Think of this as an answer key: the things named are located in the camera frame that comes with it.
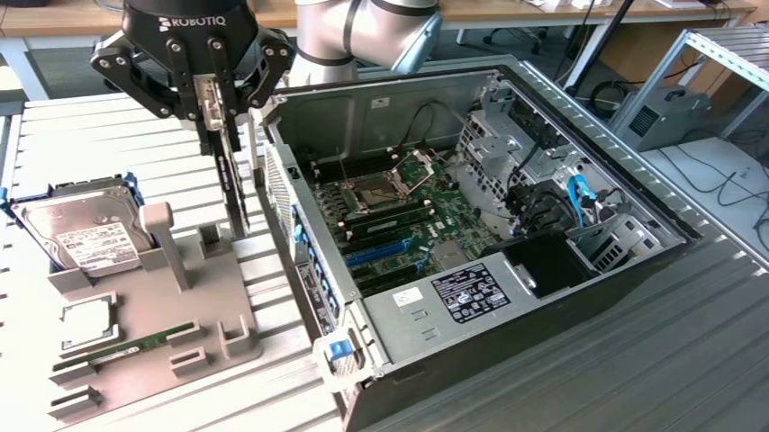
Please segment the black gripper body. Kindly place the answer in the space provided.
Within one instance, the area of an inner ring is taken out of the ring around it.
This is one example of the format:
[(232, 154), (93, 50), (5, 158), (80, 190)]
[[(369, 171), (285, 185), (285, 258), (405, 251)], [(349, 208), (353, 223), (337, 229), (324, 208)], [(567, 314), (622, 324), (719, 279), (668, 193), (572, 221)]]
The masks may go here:
[(251, 42), (259, 25), (247, 1), (124, 1), (121, 31), (134, 45), (157, 43), (175, 32)]

